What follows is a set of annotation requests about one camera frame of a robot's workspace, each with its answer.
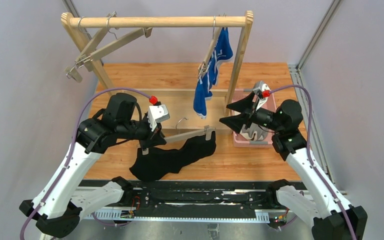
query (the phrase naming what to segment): wooden table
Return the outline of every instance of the wooden table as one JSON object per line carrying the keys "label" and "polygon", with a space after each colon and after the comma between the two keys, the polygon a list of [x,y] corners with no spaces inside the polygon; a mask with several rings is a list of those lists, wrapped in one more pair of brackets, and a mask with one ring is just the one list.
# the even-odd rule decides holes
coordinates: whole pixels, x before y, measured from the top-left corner
{"label": "wooden table", "polygon": [[[107,63],[104,68],[114,85],[139,89],[194,89],[199,63]],[[224,63],[219,74],[219,84],[214,89],[227,89],[233,64]],[[286,63],[243,63],[237,82],[237,89],[252,88],[257,81],[264,81],[273,90],[292,84]],[[292,88],[274,94],[276,105],[286,99],[297,99]],[[94,101],[90,115],[100,108],[105,108],[109,96],[104,94]],[[307,137],[304,124],[300,131]],[[109,148],[90,168],[87,179],[111,179],[122,176],[136,179],[129,167],[136,160],[138,141]],[[180,148],[183,142],[175,142],[162,149]],[[179,174],[169,173],[163,180],[213,180],[213,181],[275,181],[287,179],[299,181],[300,177],[270,148],[233,147],[232,135],[217,135],[217,148],[212,156],[185,166]]]}

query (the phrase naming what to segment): black garment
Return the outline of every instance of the black garment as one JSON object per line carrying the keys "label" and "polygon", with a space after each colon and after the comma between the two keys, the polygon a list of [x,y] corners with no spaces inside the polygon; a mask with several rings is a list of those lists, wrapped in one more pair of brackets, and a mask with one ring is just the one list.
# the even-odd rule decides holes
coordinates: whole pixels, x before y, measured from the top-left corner
{"label": "black garment", "polygon": [[148,151],[147,155],[142,155],[138,148],[136,162],[130,168],[130,172],[144,182],[160,180],[168,173],[178,174],[184,166],[213,155],[216,132],[211,133],[210,140],[206,140],[205,135],[191,137],[179,150],[150,147]]}

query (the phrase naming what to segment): white wall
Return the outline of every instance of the white wall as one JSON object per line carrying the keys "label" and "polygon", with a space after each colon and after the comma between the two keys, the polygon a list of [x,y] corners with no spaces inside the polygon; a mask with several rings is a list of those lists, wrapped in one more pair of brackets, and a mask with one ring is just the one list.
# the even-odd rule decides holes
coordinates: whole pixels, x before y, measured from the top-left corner
{"label": "white wall", "polygon": [[384,240],[384,1],[345,0],[303,70],[333,175]]}
{"label": "white wall", "polygon": [[[73,0],[79,14],[105,17],[243,16],[254,12],[245,62],[296,64],[332,0]],[[117,36],[126,33],[116,30]],[[240,29],[230,28],[236,51]],[[201,62],[213,35],[212,28],[156,28],[104,58],[111,63]],[[103,43],[114,40],[108,34]]]}
{"label": "white wall", "polygon": [[[96,80],[65,77],[78,54],[61,25],[62,1],[0,0],[0,239],[17,239],[18,210],[48,182]],[[38,239],[32,221],[26,239]]]}

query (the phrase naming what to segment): red cable connector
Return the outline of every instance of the red cable connector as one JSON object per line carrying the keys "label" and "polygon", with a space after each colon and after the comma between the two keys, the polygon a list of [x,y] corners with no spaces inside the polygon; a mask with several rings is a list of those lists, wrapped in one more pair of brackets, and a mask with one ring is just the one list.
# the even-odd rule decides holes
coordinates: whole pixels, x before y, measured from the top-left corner
{"label": "red cable connector", "polygon": [[152,104],[152,105],[155,105],[156,103],[158,103],[158,99],[156,96],[151,96],[151,98],[149,99],[149,102]]}
{"label": "red cable connector", "polygon": [[262,97],[263,98],[267,98],[270,96],[270,90],[264,90],[262,91]]}

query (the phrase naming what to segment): blue garment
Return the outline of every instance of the blue garment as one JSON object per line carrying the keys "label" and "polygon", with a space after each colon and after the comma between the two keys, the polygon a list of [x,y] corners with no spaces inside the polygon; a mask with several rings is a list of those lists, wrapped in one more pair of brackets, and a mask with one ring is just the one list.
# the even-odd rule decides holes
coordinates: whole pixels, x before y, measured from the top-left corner
{"label": "blue garment", "polygon": [[219,81],[219,68],[233,57],[227,27],[221,29],[214,51],[208,61],[206,73],[198,79],[193,99],[193,110],[202,118],[207,117],[206,101],[213,97],[210,89]]}

